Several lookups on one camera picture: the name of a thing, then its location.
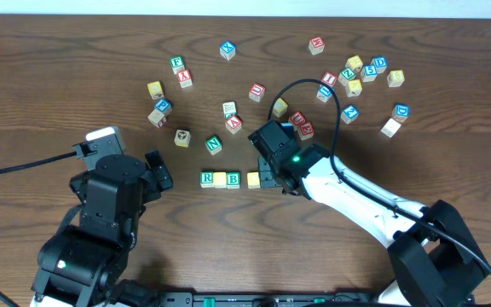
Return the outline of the green B block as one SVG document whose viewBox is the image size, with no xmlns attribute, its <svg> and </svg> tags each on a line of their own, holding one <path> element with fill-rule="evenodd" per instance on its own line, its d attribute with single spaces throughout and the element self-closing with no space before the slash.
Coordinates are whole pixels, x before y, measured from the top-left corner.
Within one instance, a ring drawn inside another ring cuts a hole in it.
<svg viewBox="0 0 491 307">
<path fill-rule="evenodd" d="M 237 171 L 226 173 L 226 187 L 227 188 L 240 188 L 240 173 Z"/>
</svg>

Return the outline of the green R block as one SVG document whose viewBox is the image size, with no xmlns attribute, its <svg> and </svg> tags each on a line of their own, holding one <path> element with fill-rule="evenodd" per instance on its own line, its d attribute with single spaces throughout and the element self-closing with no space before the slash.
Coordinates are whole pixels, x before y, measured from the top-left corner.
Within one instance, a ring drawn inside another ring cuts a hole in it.
<svg viewBox="0 0 491 307">
<path fill-rule="evenodd" d="M 201 188 L 213 188 L 214 187 L 214 172 L 202 171 L 200 173 L 200 187 Z"/>
</svg>

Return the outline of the yellow O block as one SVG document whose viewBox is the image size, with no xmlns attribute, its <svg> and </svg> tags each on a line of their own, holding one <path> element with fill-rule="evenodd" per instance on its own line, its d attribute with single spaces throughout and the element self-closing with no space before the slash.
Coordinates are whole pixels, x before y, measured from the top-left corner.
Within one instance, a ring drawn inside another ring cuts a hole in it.
<svg viewBox="0 0 491 307">
<path fill-rule="evenodd" d="M 227 173 L 226 172 L 214 172 L 213 173 L 213 186 L 214 186 L 214 188 L 226 188 L 227 187 Z"/>
</svg>

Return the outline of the monkey picture block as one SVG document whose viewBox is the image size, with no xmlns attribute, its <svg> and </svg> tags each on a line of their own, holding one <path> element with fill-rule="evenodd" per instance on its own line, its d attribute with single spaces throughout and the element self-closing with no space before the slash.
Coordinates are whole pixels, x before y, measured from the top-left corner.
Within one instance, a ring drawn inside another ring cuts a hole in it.
<svg viewBox="0 0 491 307">
<path fill-rule="evenodd" d="M 191 133 L 188 130 L 177 130 L 174 138 L 174 143 L 178 147 L 187 148 L 191 141 Z"/>
</svg>

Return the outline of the red U block lower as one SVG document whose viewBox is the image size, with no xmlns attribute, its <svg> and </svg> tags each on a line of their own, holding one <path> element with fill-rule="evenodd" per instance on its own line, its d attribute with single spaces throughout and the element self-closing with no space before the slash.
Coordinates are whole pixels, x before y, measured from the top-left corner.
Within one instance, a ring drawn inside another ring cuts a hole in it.
<svg viewBox="0 0 491 307">
<path fill-rule="evenodd" d="M 298 127 L 306 122 L 306 118 L 300 111 L 296 111 L 289 117 L 288 122 L 292 125 L 294 130 L 297 130 Z"/>
</svg>

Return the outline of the blue P block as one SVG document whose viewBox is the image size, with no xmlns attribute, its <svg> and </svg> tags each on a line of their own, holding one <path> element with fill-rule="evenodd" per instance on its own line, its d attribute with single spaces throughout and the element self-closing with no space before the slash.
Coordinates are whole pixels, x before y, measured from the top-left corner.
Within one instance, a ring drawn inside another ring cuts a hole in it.
<svg viewBox="0 0 491 307">
<path fill-rule="evenodd" d="M 173 110 L 172 103 L 165 98 L 157 100 L 154 104 L 154 108 L 163 113 L 165 116 L 168 116 Z"/>
</svg>

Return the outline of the red U block upper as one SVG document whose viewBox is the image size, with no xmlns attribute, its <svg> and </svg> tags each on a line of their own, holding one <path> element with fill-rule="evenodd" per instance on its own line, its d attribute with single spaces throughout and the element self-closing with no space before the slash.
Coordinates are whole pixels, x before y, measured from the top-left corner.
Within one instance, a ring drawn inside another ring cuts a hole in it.
<svg viewBox="0 0 491 307">
<path fill-rule="evenodd" d="M 249 98 L 253 101 L 260 102 L 263 99 L 266 88 L 258 83 L 254 83 L 249 90 Z"/>
</svg>

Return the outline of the blue L block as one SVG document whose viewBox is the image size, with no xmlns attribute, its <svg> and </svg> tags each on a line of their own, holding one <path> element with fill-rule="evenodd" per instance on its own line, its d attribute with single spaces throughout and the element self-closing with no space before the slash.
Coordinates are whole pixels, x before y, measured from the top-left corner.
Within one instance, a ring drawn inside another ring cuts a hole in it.
<svg viewBox="0 0 491 307">
<path fill-rule="evenodd" d="M 321 85 L 317 91 L 316 97 L 323 103 L 327 103 L 332 98 L 333 87 Z"/>
</svg>

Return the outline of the red Y block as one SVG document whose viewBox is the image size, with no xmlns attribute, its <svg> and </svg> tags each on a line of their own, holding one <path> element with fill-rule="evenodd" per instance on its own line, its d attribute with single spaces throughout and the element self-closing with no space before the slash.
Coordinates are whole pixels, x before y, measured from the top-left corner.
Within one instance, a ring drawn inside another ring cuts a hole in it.
<svg viewBox="0 0 491 307">
<path fill-rule="evenodd" d="M 193 85 L 192 75 L 188 69 L 178 72 L 177 77 L 182 88 L 187 88 Z"/>
</svg>

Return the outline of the red I block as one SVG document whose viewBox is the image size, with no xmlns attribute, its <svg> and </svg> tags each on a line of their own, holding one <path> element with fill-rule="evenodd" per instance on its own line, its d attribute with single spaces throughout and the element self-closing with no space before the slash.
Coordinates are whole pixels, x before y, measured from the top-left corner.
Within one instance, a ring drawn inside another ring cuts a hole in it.
<svg viewBox="0 0 491 307">
<path fill-rule="evenodd" d="M 321 82 L 329 87 L 334 87 L 338 81 L 338 76 L 332 72 L 325 72 L 321 78 Z"/>
</svg>

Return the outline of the blue 5 block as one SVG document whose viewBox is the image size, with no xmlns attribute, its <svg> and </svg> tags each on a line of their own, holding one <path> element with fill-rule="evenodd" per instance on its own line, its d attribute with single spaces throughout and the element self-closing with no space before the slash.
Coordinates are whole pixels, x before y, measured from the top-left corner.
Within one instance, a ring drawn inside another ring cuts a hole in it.
<svg viewBox="0 0 491 307">
<path fill-rule="evenodd" d="M 374 65 L 365 65 L 361 69 L 361 81 L 363 83 L 372 82 L 378 76 L 377 69 Z"/>
</svg>

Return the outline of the blue D block right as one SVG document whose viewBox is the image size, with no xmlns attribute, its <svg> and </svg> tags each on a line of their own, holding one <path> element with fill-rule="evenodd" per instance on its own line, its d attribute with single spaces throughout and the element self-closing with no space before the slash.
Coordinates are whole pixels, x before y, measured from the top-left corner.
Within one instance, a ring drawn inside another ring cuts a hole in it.
<svg viewBox="0 0 491 307">
<path fill-rule="evenodd" d="M 410 107 L 405 104 L 396 104 L 393 108 L 391 118 L 399 123 L 405 122 L 410 116 Z"/>
</svg>

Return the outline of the blue d block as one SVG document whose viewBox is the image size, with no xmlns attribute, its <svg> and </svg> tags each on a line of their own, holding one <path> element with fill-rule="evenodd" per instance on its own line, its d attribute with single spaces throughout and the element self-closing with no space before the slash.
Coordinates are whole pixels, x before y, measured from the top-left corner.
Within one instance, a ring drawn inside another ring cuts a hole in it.
<svg viewBox="0 0 491 307">
<path fill-rule="evenodd" d="M 393 108 L 391 118 L 399 123 L 405 122 L 410 116 L 410 107 L 405 104 L 396 104 Z"/>
<path fill-rule="evenodd" d="M 388 66 L 387 60 L 384 56 L 373 57 L 371 64 L 376 69 L 377 74 L 383 73 Z"/>
</svg>

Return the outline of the blue X block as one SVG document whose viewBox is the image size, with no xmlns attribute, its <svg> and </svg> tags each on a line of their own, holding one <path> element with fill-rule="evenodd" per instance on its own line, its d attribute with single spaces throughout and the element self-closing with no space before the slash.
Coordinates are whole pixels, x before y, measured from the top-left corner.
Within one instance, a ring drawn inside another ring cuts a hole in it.
<svg viewBox="0 0 491 307">
<path fill-rule="evenodd" d="M 226 41 L 220 46 L 220 54 L 225 60 L 230 61 L 236 55 L 236 46 Z"/>
</svg>

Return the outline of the blue D block upper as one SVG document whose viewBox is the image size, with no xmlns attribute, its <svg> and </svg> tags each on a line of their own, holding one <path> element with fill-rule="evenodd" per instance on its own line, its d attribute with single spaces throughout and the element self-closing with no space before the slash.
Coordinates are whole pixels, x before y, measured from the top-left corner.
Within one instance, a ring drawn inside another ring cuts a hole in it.
<svg viewBox="0 0 491 307">
<path fill-rule="evenodd" d="M 383 73 L 388 66 L 387 60 L 384 56 L 373 57 L 371 64 L 376 69 L 377 74 Z"/>
</svg>

